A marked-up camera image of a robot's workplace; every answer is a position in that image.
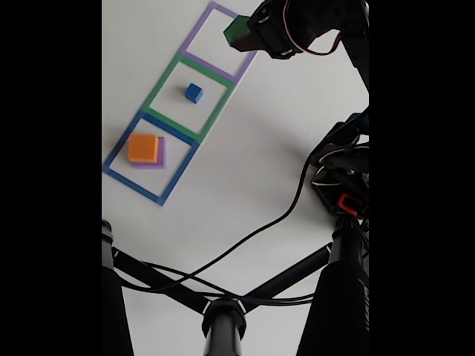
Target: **white surface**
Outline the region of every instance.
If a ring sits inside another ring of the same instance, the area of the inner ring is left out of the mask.
[[[260,2],[220,1],[243,15]],[[102,160],[206,5],[102,0]],[[102,174],[102,217],[112,224],[116,247],[140,260],[194,271],[285,212],[307,154],[337,121],[367,104],[343,47],[328,57],[301,54],[287,61],[259,53],[163,207]],[[289,218],[200,276],[245,294],[328,243],[334,219],[309,187],[310,174]],[[312,293],[317,279],[314,274],[281,297]],[[136,356],[202,354],[198,313],[164,296],[124,295]],[[249,313],[243,356],[294,355],[308,310],[260,307]]]
[[[191,83],[203,89],[203,96],[197,104],[185,97],[185,90]],[[224,85],[178,63],[150,107],[199,134],[225,92]]]
[[[125,178],[147,189],[151,193],[160,196],[166,186],[174,176],[181,162],[190,150],[191,146],[168,132],[152,125],[150,122],[141,119],[133,134],[147,134],[158,137],[165,137],[165,169],[137,169],[128,160],[128,143],[123,145],[122,149],[112,161],[111,168]]]
[[[236,75],[246,53],[230,47],[223,35],[232,20],[232,17],[214,9],[187,51],[229,74]]]

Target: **orange cube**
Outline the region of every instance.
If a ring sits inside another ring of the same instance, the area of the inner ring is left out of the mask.
[[[128,144],[128,159],[138,163],[157,163],[158,137],[133,133]]]

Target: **colored tape frame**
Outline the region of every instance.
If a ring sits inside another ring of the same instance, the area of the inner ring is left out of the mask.
[[[122,149],[123,145],[127,142],[128,137],[131,135],[132,131],[134,128],[137,126],[139,121],[143,119],[145,121],[150,122],[152,125],[157,126],[158,128],[161,128],[162,130],[168,132],[169,134],[177,137],[178,139],[182,140],[186,144],[190,145],[190,149],[188,153],[186,154],[185,158],[183,161],[180,163],[180,166],[178,167],[177,171],[175,172],[174,176],[171,178],[170,182],[167,184],[165,187],[165,190],[163,191],[162,195],[157,196],[153,194],[152,192],[148,191],[145,188],[142,188],[138,184],[132,182],[128,178],[125,178],[122,174],[117,173],[113,169],[111,169],[111,163],[114,161],[116,158],[117,154],[120,152]],[[137,193],[141,193],[144,197],[149,198],[150,200],[156,202],[158,205],[163,205],[165,204],[165,201],[167,200],[168,196],[170,195],[171,191],[177,184],[178,180],[181,178],[181,175],[185,171],[186,167],[191,161],[191,158],[193,158],[194,154],[196,153],[197,149],[200,147],[200,144],[193,139],[189,138],[188,136],[184,135],[183,133],[179,132],[175,128],[167,125],[164,122],[156,120],[154,117],[148,115],[147,113],[143,111],[139,111],[135,117],[132,119],[131,123],[128,125],[128,127],[125,129],[125,132],[122,134],[120,137],[119,141],[113,148],[112,152],[109,154],[107,159],[104,162],[104,165],[102,165],[102,171],[109,176],[117,179],[119,182],[127,185],[129,188],[134,189]]]
[[[204,68],[207,68],[210,71],[219,74],[223,78],[228,79],[230,82],[237,84],[242,79],[247,68],[251,65],[251,62],[254,59],[255,55],[257,54],[257,51],[249,52],[249,54],[243,60],[243,63],[241,64],[236,75],[227,73],[224,70],[221,70],[218,67],[215,67],[211,63],[208,63],[207,61],[204,61],[201,58],[198,58],[194,54],[191,54],[190,52],[187,51],[190,44],[193,42],[198,32],[200,32],[201,27],[205,24],[206,20],[208,19],[209,15],[211,15],[211,12],[213,10],[220,11],[221,13],[224,13],[225,15],[232,17],[233,19],[238,17],[238,15],[234,11],[231,11],[230,9],[226,9],[224,6],[216,4],[214,1],[211,1],[208,7],[206,8],[205,12],[203,13],[203,15],[201,15],[200,19],[198,20],[196,25],[193,27],[193,30],[191,30],[190,34],[188,35],[184,43],[181,45],[180,49],[178,50],[178,53],[182,54],[183,56],[187,58],[190,58],[191,60],[195,61],[196,63],[203,66]]]
[[[177,184],[178,180],[181,178],[181,175],[185,171],[186,167],[193,158],[194,154],[196,153],[197,149],[200,147],[200,143],[203,142],[206,135],[208,134],[209,130],[215,123],[217,117],[220,115],[221,111],[224,109],[225,104],[228,102],[232,92],[236,88],[237,83],[242,79],[244,73],[246,72],[247,68],[251,65],[252,60],[254,59],[257,52],[251,52],[247,55],[244,59],[242,65],[240,66],[239,71],[235,76],[232,74],[226,73],[223,70],[211,65],[210,63],[203,61],[202,59],[196,57],[195,55],[189,53],[187,51],[189,45],[193,42],[193,39],[196,37],[200,28],[204,25],[207,18],[211,14],[213,10],[218,10],[226,15],[235,18],[238,15],[232,12],[225,7],[216,4],[215,2],[211,1],[208,7],[205,9],[205,12],[200,17],[196,25],[191,30],[190,34],[180,47],[178,54],[171,60],[170,64],[166,68],[163,75],[160,77],[158,83],[155,85],[152,92],[148,95],[147,99],[142,104],[142,107],[137,112],[135,117],[132,119],[131,123],[125,129],[125,132],[120,137],[119,141],[115,145],[112,152],[109,154],[107,159],[105,160],[104,164],[102,165],[102,171],[108,174],[109,176],[117,179],[124,185],[127,185],[129,188],[134,189],[137,193],[142,194],[144,197],[149,198],[150,200],[156,202],[158,205],[165,204],[168,196],[170,195],[171,191]],[[189,66],[192,69],[202,73],[203,75],[215,80],[216,82],[221,83],[224,85],[227,90],[221,97],[220,101],[217,103],[216,107],[212,111],[212,114],[209,116],[208,120],[206,121],[205,125],[203,126],[201,132],[195,133],[188,128],[185,128],[181,124],[169,119],[168,117],[162,115],[161,113],[156,112],[155,110],[151,109],[149,105],[151,104],[152,100],[158,94],[162,86],[165,84],[168,77],[170,77],[171,72],[177,66],[178,63],[183,63]],[[175,175],[171,178],[170,182],[166,186],[165,190],[163,191],[161,196],[157,196],[147,189],[139,186],[138,184],[132,182],[131,180],[125,178],[122,174],[117,173],[113,169],[111,169],[111,163],[114,161],[117,154],[122,149],[123,145],[127,142],[127,138],[130,136],[134,128],[137,126],[137,123],[144,119],[150,122],[152,125],[161,128],[162,130],[168,132],[169,134],[177,137],[178,139],[184,141],[185,143],[190,145],[190,150],[186,154],[183,161],[180,163]]]
[[[209,118],[206,120],[205,125],[203,126],[203,128],[201,129],[199,133],[195,133],[194,131],[189,130],[188,128],[179,124],[178,122],[175,122],[174,120],[168,118],[167,116],[150,108],[151,102],[155,99],[155,96],[157,96],[158,92],[162,89],[163,85],[165,84],[167,79],[170,77],[171,73],[173,72],[173,69],[175,69],[178,63],[183,63],[187,65],[188,67],[196,70],[197,72],[202,73],[204,76],[207,76],[210,79],[213,79],[214,81],[226,87],[226,91],[221,96],[220,101],[214,107],[211,115],[209,115]],[[140,110],[145,111],[149,115],[153,116],[155,119],[160,120],[166,123],[167,125],[172,126],[173,128],[182,132],[186,136],[191,137],[196,142],[201,143],[205,139],[208,132],[211,130],[211,127],[213,126],[213,124],[216,122],[217,117],[220,115],[221,111],[224,109],[224,106],[228,102],[235,88],[236,88],[235,83],[230,82],[227,79],[224,79],[219,74],[216,74],[215,72],[209,70],[208,68],[205,68],[202,65],[199,65],[198,63],[193,62],[189,58],[186,58],[185,56],[182,56],[181,54],[177,54],[171,60],[168,67],[165,69],[165,72],[163,72],[162,76],[160,77],[158,83],[155,85],[155,87],[152,89],[150,94],[147,96],[147,99],[145,99]]]

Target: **black cable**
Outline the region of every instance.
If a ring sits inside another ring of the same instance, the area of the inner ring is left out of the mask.
[[[297,201],[298,201],[298,198],[300,197],[300,194],[302,192],[302,188],[304,186],[304,180],[305,180],[305,176],[307,174],[307,169],[309,167],[309,164],[310,164],[310,157],[312,156],[312,154],[310,154],[307,158],[307,160],[305,161],[305,164],[304,164],[304,169],[302,170],[302,173],[301,173],[301,177],[300,177],[300,181],[298,182],[298,188],[297,188],[297,193],[295,194],[295,197],[294,197],[294,200],[292,202],[292,204],[290,205],[290,207],[287,209],[287,211],[279,218],[277,218],[276,220],[268,223],[267,225],[264,225],[260,228],[258,228],[257,230],[253,231],[251,234],[247,235],[246,237],[244,237],[242,240],[240,240],[239,242],[235,243],[230,249],[228,249],[227,251],[223,252],[220,256],[216,257],[213,261],[205,264],[203,267],[197,269],[196,271],[192,272],[191,274],[187,274],[185,277],[183,278],[180,278],[179,280],[177,280],[176,282],[173,282],[171,283],[170,285],[168,286],[165,286],[165,287],[162,287],[162,288],[155,288],[155,289],[152,289],[152,288],[144,288],[144,287],[139,287],[137,286],[137,291],[147,291],[147,292],[151,292],[151,293],[157,293],[157,292],[160,292],[160,291],[165,291],[166,289],[169,289],[169,288],[172,288],[172,287],[175,287],[175,286],[178,286],[179,284],[181,284],[182,282],[185,282],[186,280],[189,280],[191,279],[192,277],[195,277],[197,274],[203,272],[205,269],[213,266],[215,263],[221,261],[224,257],[226,257],[228,254],[230,254],[231,252],[233,252],[236,248],[238,248],[239,246],[241,246],[243,243],[245,243],[246,241],[248,241],[249,239],[251,239],[252,237],[254,237],[255,235],[259,234],[260,232],[274,226],[275,224],[278,224],[280,221],[284,220],[286,217],[288,217],[290,215],[290,213],[292,213],[292,211],[294,210],[295,206],[297,205]]]
[[[130,282],[128,282],[127,280],[124,280],[121,276],[119,276],[119,279],[121,280],[121,284],[123,287],[126,287],[128,289],[132,289],[132,290],[135,290],[135,291],[142,291],[140,290],[142,287],[139,287],[139,286],[136,286]],[[145,293],[152,293],[152,294],[160,294],[160,293],[156,293],[156,292],[153,292],[153,291],[146,291]],[[218,298],[222,298],[222,297],[229,297],[227,296],[226,294],[218,294],[218,293],[206,293],[206,292],[195,292],[196,294],[198,295],[201,295],[203,297],[218,297]],[[304,297],[312,297],[313,294],[309,294],[307,296],[303,296],[303,297],[299,297],[299,298],[304,298]],[[238,300],[241,300],[241,301],[246,301],[248,303],[255,303],[255,304],[258,304],[260,306],[300,306],[302,304],[309,304],[312,302],[312,300],[297,300],[295,302],[288,302],[288,303],[285,303],[283,301],[275,301],[275,300],[268,300],[268,299],[260,299],[260,298],[251,298],[251,297],[229,297],[229,298],[232,298],[232,299],[238,299]]]
[[[165,267],[165,266],[162,266],[162,265],[157,265],[155,263],[150,263],[150,262],[145,262],[145,261],[142,261],[142,263],[145,263],[146,265],[152,267],[152,268],[157,268],[157,269],[161,269],[163,271],[168,271],[168,272],[171,272],[171,273],[174,273],[174,274],[179,274],[180,276],[186,276],[187,273],[185,272],[182,272],[182,271],[179,271],[177,269],[174,269],[174,268],[170,268],[170,267]],[[215,284],[212,284],[206,280],[202,280],[201,278],[199,277],[192,277],[190,278],[191,280],[196,280],[197,282],[200,282],[201,284],[205,285],[205,286],[208,286],[210,288],[213,288],[217,291],[220,291],[222,294],[213,294],[213,295],[210,295],[212,293],[201,293],[201,292],[198,292],[198,294],[200,295],[203,295],[204,297],[229,297],[229,298],[235,298],[235,299],[239,299],[239,300],[245,300],[245,301],[248,301],[250,303],[252,302],[256,302],[256,303],[265,303],[265,302],[269,302],[269,303],[279,303],[279,302],[295,302],[295,301],[300,301],[300,300],[304,300],[304,299],[308,299],[308,298],[311,298],[313,297],[313,294],[308,294],[308,295],[304,295],[302,297],[292,297],[292,298],[272,298],[272,299],[263,299],[263,298],[253,298],[253,297],[245,297],[245,296],[242,296],[242,295],[238,295],[238,294],[235,294],[231,291],[227,291],[221,287],[218,287],[216,286]]]

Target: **green square outline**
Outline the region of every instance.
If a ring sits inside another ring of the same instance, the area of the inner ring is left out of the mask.
[[[189,130],[188,128],[184,127],[178,122],[175,122],[174,120],[169,119],[167,116],[150,108],[151,102],[154,100],[155,96],[157,96],[158,92],[162,89],[166,80],[170,77],[171,72],[173,72],[173,69],[175,69],[178,63],[183,63],[184,65],[187,65],[191,69],[194,69],[197,72],[202,73],[203,75],[209,77],[210,79],[215,80],[216,82],[224,85],[227,88],[227,90],[224,92],[220,101],[214,107],[214,110],[212,111],[211,115],[209,115],[209,118],[206,120],[205,125],[203,126],[203,128],[201,129],[199,133],[195,133],[194,131]],[[177,54],[171,60],[168,67],[165,69],[165,72],[163,72],[162,76],[158,80],[158,83],[154,86],[150,94],[147,96],[147,99],[142,104],[142,107],[140,108],[140,110],[145,111],[146,113],[148,113],[155,119],[160,120],[161,122],[164,122],[169,126],[172,126],[173,128],[180,131],[182,134],[185,134],[186,136],[190,137],[196,142],[201,143],[205,139],[208,132],[211,130],[211,127],[216,122],[216,119],[220,115],[221,111],[224,109],[224,106],[228,102],[231,94],[234,92],[236,85],[237,84],[230,82],[228,79],[223,78],[222,76],[220,76],[219,74],[216,74],[215,72],[209,70],[208,68],[204,68],[202,65],[199,65],[193,60],[185,56],[182,56],[180,54]]]

